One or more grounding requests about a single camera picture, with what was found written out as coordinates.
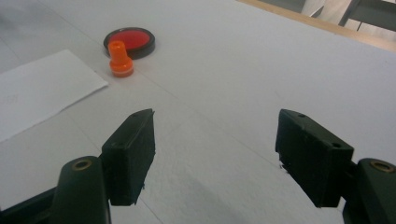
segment white surface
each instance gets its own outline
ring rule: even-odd
[[[15,0],[0,15],[0,46],[21,63],[70,49],[110,83],[0,144],[2,207],[53,187],[66,161],[99,155],[149,107],[158,153],[138,206],[113,208],[113,223],[343,223],[278,168],[280,108],[355,147],[354,161],[396,163],[394,53],[230,0]],[[156,49],[116,79],[102,41],[126,26]]]
[[[69,50],[0,74],[0,142],[106,85]]]
[[[306,0],[301,14],[313,16],[321,7],[324,7],[326,0]]]

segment white paper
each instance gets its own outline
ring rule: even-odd
[[[63,50],[0,75],[0,142],[107,85]]]

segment table surface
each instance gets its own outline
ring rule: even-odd
[[[103,39],[142,27],[156,49],[110,75]],[[136,206],[113,223],[343,223],[279,168],[281,108],[396,163],[396,54],[231,0],[0,3],[0,72],[70,49],[109,86],[0,143],[3,209],[100,154],[128,115],[153,108],[157,154]]]

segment orange plastic piece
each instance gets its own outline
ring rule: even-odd
[[[108,44],[111,61],[111,71],[115,77],[128,77],[134,72],[134,63],[128,57],[122,41],[112,41]]]

